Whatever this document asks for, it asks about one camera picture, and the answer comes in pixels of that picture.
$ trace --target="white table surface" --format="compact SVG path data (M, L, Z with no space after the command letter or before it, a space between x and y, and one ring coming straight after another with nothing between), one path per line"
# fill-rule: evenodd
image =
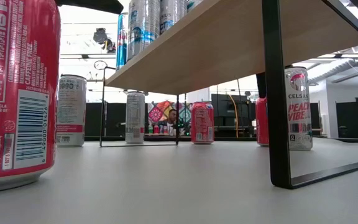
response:
M292 172L358 162L358 143L314 139L292 152ZM31 185L0 192L2 223L358 223L358 172L297 190L270 183L255 142L60 148Z

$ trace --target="white energy drink can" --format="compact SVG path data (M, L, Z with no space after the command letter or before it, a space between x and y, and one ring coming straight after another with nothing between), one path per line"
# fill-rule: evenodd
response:
M160 4L160 34L163 34L187 14L187 1L161 0Z
M202 1L203 0L188 0L187 1L187 12L190 12L191 10L193 10Z
M128 20L127 61L159 37L160 0L132 0Z
M290 150L309 151L313 147L309 80L306 68L285 70Z
M128 144L144 142L145 96L137 91L127 96L125 141Z
M62 75L59 80L57 109L57 145L78 147L84 144L86 79Z

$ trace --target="wooden shelf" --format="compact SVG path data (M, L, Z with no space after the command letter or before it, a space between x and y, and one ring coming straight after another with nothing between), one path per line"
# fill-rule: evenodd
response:
M358 45L338 0L281 0L285 65ZM205 0L106 81L179 95L263 72L261 0Z

